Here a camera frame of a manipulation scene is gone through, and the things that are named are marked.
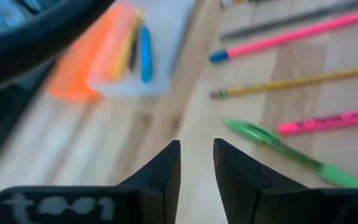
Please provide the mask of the clear supply box orange lid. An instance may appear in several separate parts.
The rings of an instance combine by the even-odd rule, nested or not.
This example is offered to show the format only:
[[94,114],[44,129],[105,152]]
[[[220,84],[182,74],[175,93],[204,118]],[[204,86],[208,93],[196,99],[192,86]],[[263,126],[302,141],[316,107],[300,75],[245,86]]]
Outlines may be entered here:
[[[172,83],[172,74],[186,25],[195,0],[117,0],[84,34],[62,54],[48,86],[51,96],[65,100],[87,100],[100,96],[159,96]],[[128,15],[143,13],[136,39],[133,71],[112,81],[111,69]],[[152,79],[141,78],[141,28],[150,32]]]

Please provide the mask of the thin black pen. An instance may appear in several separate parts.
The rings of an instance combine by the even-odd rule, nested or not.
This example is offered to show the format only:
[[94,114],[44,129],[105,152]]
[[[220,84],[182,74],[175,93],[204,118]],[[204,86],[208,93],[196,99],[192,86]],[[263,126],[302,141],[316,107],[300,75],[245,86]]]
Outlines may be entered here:
[[129,70],[130,71],[133,71],[133,69],[135,67],[135,60],[136,60],[136,56],[137,56],[137,45],[138,45],[138,40],[135,39],[135,41],[133,41],[133,43],[132,43],[131,57],[129,60]]

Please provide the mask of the yellow highlighter black print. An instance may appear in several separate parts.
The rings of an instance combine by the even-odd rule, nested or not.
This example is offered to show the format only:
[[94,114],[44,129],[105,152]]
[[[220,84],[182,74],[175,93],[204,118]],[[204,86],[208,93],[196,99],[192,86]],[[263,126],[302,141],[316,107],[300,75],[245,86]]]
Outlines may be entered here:
[[132,57],[132,49],[139,27],[143,22],[143,13],[140,9],[135,9],[128,15],[128,20],[124,24],[123,35],[119,41],[116,58],[111,69],[111,80],[120,80],[128,71],[130,60]]

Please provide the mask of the pink pencil blue eraser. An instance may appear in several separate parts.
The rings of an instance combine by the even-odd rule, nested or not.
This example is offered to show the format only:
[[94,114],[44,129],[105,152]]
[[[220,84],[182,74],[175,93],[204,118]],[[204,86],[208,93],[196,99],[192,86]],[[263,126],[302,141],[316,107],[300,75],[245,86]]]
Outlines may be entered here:
[[314,35],[319,35],[331,30],[352,26],[358,23],[358,12],[347,16],[338,17],[330,21],[322,22],[313,26],[293,30],[285,34],[276,35],[269,39],[253,42],[248,45],[242,45],[231,49],[219,50],[210,54],[209,61],[211,63],[221,63],[223,61],[238,58],[248,54],[267,50],[279,45],[288,44],[296,40],[304,39]]

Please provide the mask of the grey marker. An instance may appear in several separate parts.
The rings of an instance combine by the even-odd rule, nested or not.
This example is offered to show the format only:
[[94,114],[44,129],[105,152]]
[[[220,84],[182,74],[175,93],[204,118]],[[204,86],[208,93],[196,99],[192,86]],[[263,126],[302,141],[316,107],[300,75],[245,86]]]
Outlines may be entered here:
[[280,27],[290,26],[296,23],[317,19],[331,14],[340,14],[348,12],[358,8],[358,0],[346,0],[343,2],[337,2],[330,6],[318,7],[316,9],[294,14],[292,16],[286,16],[279,19],[273,19],[267,22],[261,22],[247,27],[241,27],[238,29],[223,32],[219,39],[220,41],[228,41],[243,37],[249,37],[258,33],[267,32],[268,30],[278,29]]

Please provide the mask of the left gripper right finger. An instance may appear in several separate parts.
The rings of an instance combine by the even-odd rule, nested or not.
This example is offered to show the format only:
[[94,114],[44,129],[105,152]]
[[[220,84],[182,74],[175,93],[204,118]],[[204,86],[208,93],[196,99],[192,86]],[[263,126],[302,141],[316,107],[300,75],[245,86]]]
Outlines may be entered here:
[[309,189],[221,138],[213,160],[229,224],[358,224],[358,189]]

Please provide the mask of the yellow wooden pencil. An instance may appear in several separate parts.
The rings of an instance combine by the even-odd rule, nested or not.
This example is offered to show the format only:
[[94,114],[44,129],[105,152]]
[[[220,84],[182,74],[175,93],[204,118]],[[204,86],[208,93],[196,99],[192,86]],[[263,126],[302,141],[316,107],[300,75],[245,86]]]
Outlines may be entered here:
[[220,100],[227,97],[253,95],[257,93],[279,91],[288,88],[314,85],[322,82],[358,77],[358,67],[347,70],[338,70],[329,73],[320,73],[316,76],[301,78],[297,80],[280,80],[277,82],[261,83],[249,86],[223,88],[209,93],[213,100]]

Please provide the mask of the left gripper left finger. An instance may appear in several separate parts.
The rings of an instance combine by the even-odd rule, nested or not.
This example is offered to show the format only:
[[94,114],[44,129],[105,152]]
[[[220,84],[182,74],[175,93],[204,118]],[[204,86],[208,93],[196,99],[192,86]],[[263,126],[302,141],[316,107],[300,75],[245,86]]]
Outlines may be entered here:
[[180,184],[174,140],[119,185],[2,190],[0,224],[175,224]]

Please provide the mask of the blue pen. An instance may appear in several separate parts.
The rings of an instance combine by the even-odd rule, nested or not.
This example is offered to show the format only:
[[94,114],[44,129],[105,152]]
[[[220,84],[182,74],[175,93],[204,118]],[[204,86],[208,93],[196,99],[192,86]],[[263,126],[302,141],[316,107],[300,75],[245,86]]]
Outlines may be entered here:
[[152,49],[150,32],[145,24],[142,25],[141,32],[141,78],[144,83],[152,79]]

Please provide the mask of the pink highlighter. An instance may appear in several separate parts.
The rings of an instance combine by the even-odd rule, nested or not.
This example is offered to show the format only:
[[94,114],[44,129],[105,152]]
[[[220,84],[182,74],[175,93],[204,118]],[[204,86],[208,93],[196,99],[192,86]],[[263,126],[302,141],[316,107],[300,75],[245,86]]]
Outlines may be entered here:
[[301,121],[279,124],[277,129],[280,134],[312,133],[334,128],[343,128],[358,125],[358,110],[345,113],[332,114],[320,118],[311,118]]

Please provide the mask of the green pen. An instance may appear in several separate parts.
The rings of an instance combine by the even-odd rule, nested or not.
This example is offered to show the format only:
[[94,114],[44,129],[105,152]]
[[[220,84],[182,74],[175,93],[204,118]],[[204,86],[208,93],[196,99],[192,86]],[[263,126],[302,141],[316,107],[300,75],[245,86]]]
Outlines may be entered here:
[[334,165],[317,161],[316,159],[297,151],[293,147],[285,144],[276,135],[265,129],[262,129],[252,123],[227,117],[221,117],[221,121],[227,128],[236,134],[249,138],[259,144],[264,144],[270,149],[297,161],[331,184],[344,188],[358,189],[358,178],[348,174]]

